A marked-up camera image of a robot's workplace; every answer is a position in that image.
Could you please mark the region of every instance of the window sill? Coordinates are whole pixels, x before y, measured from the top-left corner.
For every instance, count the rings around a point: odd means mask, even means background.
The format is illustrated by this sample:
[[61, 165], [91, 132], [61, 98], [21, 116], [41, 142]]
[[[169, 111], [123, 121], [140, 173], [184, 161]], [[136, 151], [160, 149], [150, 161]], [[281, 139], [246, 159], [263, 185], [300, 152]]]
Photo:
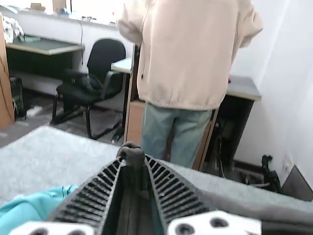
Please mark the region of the window sill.
[[80, 22], [82, 25], [92, 25], [92, 26], [99, 26], [99, 27], [110, 27], [110, 28], [116, 28], [115, 23], [113, 22], [101, 22], [97, 20], [91, 20], [91, 21], [84, 21], [81, 19], [78, 19], [74, 16], [66, 16], [66, 15], [58, 15], [56, 13], [46, 13], [42, 11], [36, 11], [36, 10], [29, 10], [29, 9], [18, 9], [18, 14], [29, 14], [29, 15], [36, 15], [36, 16], [43, 16], [43, 17], [49, 17], [54, 18], [57, 20], [62, 21], [73, 21], [73, 22]]

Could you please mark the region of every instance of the power outlet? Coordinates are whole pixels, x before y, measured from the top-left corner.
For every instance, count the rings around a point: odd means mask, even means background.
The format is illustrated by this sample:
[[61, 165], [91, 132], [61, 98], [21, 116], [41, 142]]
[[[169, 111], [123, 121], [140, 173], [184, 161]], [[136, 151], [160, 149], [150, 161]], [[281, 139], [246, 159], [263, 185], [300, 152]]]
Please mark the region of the power outlet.
[[293, 166], [294, 166], [294, 162], [291, 159], [290, 155], [285, 154], [285, 157], [283, 160], [283, 170], [289, 174], [291, 172]]

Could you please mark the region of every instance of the person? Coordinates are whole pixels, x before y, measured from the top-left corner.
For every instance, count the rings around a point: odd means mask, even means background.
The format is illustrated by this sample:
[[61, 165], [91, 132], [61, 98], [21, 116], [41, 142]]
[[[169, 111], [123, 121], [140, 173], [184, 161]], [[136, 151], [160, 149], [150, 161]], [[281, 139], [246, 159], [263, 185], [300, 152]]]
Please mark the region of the person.
[[140, 46], [143, 150], [162, 159], [173, 128], [170, 161], [191, 168], [238, 49], [263, 29], [260, 16], [251, 0], [127, 0], [116, 23]]

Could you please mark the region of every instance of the chair seat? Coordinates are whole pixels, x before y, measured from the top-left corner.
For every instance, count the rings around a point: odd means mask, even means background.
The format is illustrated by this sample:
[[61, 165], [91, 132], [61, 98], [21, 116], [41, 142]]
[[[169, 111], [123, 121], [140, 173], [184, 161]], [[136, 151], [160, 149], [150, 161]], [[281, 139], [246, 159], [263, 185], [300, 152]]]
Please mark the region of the chair seat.
[[84, 107], [90, 106], [104, 99], [112, 98], [118, 93], [115, 88], [109, 86], [105, 98], [101, 99], [100, 94], [92, 94], [85, 89], [71, 83], [63, 83], [59, 85], [57, 87], [57, 92], [65, 99]]

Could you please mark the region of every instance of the gray table surface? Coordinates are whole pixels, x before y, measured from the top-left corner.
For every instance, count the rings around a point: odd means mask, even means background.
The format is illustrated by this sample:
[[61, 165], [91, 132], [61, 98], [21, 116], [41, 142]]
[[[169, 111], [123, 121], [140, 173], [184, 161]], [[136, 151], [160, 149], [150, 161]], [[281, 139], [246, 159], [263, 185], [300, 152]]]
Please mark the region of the gray table surface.
[[[117, 151], [118, 147], [114, 145], [49, 126], [39, 127], [0, 149], [0, 203], [11, 200], [18, 194], [29, 194], [57, 186], [79, 185], [113, 161]], [[287, 207], [308, 213], [310, 221], [313, 221], [311, 202], [166, 164], [216, 199], [227, 198], [240, 205], [253, 205], [253, 208], [258, 205], [265, 212], [268, 208]]]
[[[111, 64], [111, 70], [131, 73], [132, 58], [126, 58]], [[250, 77], [231, 75], [232, 82], [228, 84], [227, 95], [251, 99], [260, 100], [261, 95], [258, 88], [255, 86], [253, 80]]]
[[43, 55], [57, 55], [85, 49], [84, 45], [61, 42], [42, 37], [36, 38], [39, 38], [39, 40], [33, 42], [21, 42], [19, 39], [15, 39], [13, 43], [6, 44], [6, 47]]

